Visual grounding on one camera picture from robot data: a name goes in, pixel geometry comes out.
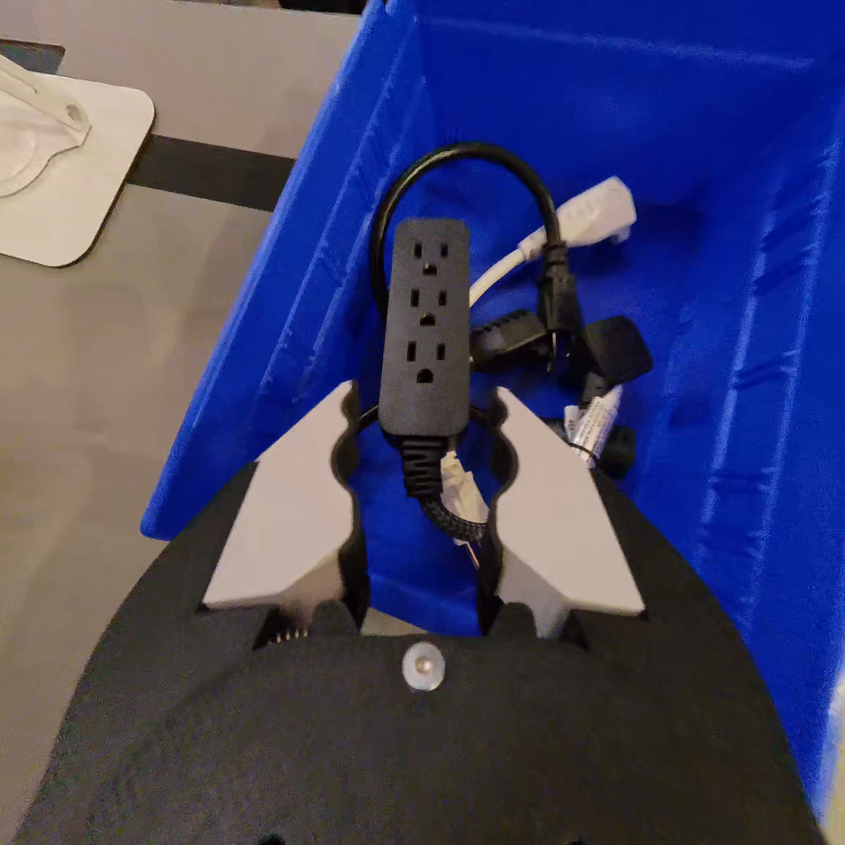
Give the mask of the blue plastic bin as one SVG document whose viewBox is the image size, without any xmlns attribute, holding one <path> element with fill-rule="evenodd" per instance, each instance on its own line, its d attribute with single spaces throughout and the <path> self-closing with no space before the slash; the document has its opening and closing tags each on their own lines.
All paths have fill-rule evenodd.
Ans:
<svg viewBox="0 0 845 845">
<path fill-rule="evenodd" d="M 628 239 L 577 249 L 585 321 L 653 356 L 622 488 L 695 567 L 827 810 L 843 672 L 843 2 L 372 2 L 140 523 L 170 540 L 338 383 L 378 394 L 369 227 L 422 154 L 519 155 L 560 204 L 618 176 Z"/>
</svg>

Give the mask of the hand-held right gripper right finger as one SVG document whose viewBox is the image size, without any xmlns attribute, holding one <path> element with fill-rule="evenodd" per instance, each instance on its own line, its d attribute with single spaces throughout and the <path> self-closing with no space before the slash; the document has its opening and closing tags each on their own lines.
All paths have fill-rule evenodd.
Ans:
<svg viewBox="0 0 845 845">
<path fill-rule="evenodd" d="M 491 398 L 491 464 L 500 488 L 482 534 L 477 608 L 484 635 L 505 604 L 557 639 L 573 610 L 635 618 L 646 605 L 591 469 L 504 387 Z"/>
</svg>

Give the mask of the white warning label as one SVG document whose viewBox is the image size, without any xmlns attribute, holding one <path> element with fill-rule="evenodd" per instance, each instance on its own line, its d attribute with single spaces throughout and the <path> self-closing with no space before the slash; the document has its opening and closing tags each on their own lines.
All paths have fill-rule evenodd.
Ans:
<svg viewBox="0 0 845 845">
<path fill-rule="evenodd" d="M 565 442 L 590 469 L 597 466 L 615 424 L 623 386 L 612 388 L 604 396 L 591 399 L 586 409 L 566 406 L 563 416 Z"/>
</svg>

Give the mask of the black power strip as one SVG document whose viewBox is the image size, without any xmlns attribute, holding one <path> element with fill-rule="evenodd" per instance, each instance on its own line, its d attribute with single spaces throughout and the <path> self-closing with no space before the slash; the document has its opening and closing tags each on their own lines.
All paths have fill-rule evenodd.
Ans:
<svg viewBox="0 0 845 845">
<path fill-rule="evenodd" d="M 462 220 L 411 218 L 396 228 L 378 424 L 416 500 L 439 499 L 441 459 L 470 424 L 469 287 Z"/>
</svg>

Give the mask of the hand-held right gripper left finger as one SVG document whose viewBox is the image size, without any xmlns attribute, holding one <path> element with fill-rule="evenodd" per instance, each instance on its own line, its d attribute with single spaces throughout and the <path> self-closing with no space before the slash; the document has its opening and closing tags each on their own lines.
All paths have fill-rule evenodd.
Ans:
<svg viewBox="0 0 845 845">
<path fill-rule="evenodd" d="M 275 607 L 296 628 L 342 602 L 357 628 L 370 605 L 357 470 L 357 383 L 341 382 L 269 446 L 255 469 L 210 578 L 213 610 Z"/>
</svg>

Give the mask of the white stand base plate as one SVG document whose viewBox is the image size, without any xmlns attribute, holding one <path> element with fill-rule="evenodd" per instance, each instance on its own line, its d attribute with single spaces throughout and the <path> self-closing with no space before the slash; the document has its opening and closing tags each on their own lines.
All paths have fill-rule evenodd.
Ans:
<svg viewBox="0 0 845 845">
<path fill-rule="evenodd" d="M 153 121 L 142 90 L 1 57 L 1 254 L 49 268 L 82 258 Z"/>
</svg>

